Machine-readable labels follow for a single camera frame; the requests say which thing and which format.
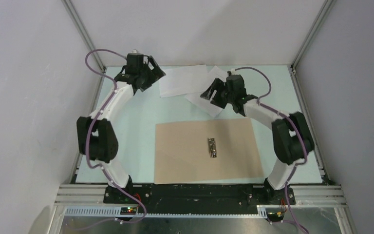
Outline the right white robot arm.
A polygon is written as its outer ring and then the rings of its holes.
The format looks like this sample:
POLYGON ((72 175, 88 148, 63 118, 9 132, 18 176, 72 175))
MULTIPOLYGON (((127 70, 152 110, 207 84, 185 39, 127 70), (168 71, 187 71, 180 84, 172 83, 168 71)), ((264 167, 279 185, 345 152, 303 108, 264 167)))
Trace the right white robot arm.
POLYGON ((263 183, 263 196, 268 203, 278 203, 296 168, 307 163, 308 154, 315 148, 304 114, 286 114, 262 103, 260 97, 247 93, 240 75, 230 75, 226 81, 214 79, 200 97, 223 109, 230 104, 235 113, 256 120, 271 130, 277 159, 263 183))

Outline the brown cardboard folder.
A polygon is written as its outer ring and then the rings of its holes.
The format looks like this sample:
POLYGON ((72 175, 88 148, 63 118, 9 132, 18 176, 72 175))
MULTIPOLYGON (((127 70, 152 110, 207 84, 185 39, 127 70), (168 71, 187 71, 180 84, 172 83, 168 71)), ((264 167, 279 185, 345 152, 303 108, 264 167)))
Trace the brown cardboard folder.
POLYGON ((179 121, 155 126, 155 184, 263 176, 249 118, 179 121), (209 155, 208 138, 215 139, 216 158, 209 155))

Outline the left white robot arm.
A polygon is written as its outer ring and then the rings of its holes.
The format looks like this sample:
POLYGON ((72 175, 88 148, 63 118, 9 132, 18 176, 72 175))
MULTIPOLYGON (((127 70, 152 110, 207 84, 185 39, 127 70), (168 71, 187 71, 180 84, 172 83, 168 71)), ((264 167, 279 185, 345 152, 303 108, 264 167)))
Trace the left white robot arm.
POLYGON ((123 203, 134 198, 134 189, 128 186, 131 176, 118 159, 119 142, 113 121, 126 103, 137 93, 145 91, 166 74, 153 56, 133 51, 124 58, 126 64, 111 77, 100 75, 112 82, 112 87, 101 105, 87 117, 76 121, 79 152, 85 156, 89 168, 99 168, 108 184, 116 188, 115 196, 123 203))

